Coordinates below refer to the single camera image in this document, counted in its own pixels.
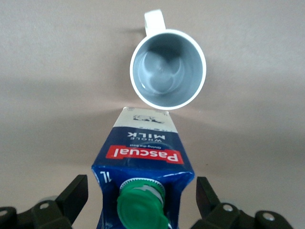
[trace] blue milk carton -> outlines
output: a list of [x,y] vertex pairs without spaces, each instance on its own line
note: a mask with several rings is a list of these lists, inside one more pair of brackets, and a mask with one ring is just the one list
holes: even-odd
[[92,165],[103,209],[97,229],[177,229],[194,178],[167,111],[125,107]]

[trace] white mug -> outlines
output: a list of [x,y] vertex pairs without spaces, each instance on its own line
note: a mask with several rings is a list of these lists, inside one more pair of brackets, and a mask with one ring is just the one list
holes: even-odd
[[146,37],[130,64],[134,90],[148,105],[173,110],[190,103],[203,87],[204,54],[184,32],[166,29],[160,10],[145,13]]

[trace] green cap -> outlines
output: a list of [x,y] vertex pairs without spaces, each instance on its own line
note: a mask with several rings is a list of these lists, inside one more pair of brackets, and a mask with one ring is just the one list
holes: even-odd
[[117,211],[127,229],[168,229],[163,213],[165,189],[152,179],[132,178],[121,185]]

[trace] red label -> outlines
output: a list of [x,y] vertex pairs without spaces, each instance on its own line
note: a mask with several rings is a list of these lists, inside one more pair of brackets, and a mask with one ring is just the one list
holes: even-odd
[[161,160],[171,164],[183,164],[180,152],[170,149],[158,150],[126,146],[110,146],[106,155],[106,158],[108,159],[124,159],[126,157]]

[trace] green plastic lid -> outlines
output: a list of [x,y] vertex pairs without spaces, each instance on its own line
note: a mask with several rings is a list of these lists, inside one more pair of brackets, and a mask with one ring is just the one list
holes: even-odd
[[168,229],[163,213],[165,189],[152,179],[132,178],[120,187],[117,211],[127,229]]

